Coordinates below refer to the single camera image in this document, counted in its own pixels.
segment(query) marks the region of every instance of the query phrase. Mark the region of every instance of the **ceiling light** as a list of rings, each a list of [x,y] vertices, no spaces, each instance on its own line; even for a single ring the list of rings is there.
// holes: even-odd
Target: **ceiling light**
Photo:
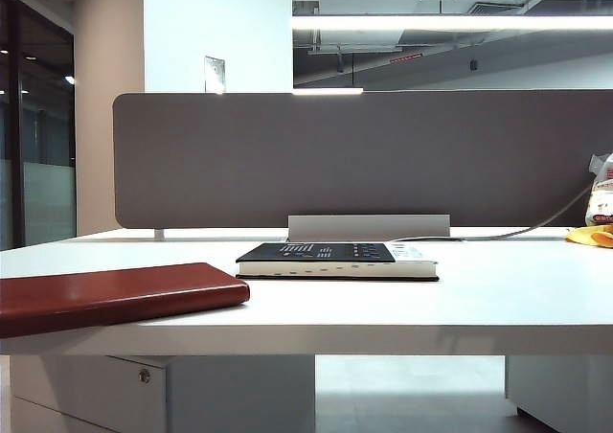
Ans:
[[[463,14],[292,16],[296,30],[578,31],[613,30],[613,16],[472,16]]]
[[[295,88],[294,95],[359,95],[364,88]]]

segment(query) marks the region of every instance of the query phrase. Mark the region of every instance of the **floor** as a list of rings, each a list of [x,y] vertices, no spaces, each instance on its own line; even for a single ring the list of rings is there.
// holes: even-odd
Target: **floor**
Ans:
[[[318,356],[318,433],[555,433],[516,416],[502,356]],[[0,433],[9,425],[0,356]]]
[[[9,357],[0,356],[0,433],[11,433],[9,388]]]

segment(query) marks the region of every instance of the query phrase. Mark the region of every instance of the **gray partition panel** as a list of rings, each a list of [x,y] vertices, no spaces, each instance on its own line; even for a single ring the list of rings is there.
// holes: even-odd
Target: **gray partition panel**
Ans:
[[[612,118],[608,90],[127,94],[114,105],[116,215],[129,228],[422,213],[532,225],[593,178]],[[581,224],[585,204],[556,225]]]

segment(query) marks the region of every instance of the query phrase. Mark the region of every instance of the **red notebook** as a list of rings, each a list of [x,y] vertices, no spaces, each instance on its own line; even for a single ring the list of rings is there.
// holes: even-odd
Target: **red notebook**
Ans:
[[[0,338],[229,307],[249,286],[207,263],[0,280]]]

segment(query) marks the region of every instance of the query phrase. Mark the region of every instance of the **white desk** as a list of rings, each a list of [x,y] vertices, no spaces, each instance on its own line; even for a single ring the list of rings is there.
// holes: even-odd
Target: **white desk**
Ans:
[[[284,231],[169,231],[164,241],[152,241],[152,231],[113,231],[4,252],[2,276],[179,262],[234,274],[236,257],[259,241],[197,237],[245,234],[282,238]],[[440,262],[439,282],[252,281],[251,300],[238,308],[5,339],[0,353],[613,353],[610,250],[562,239],[420,247]]]

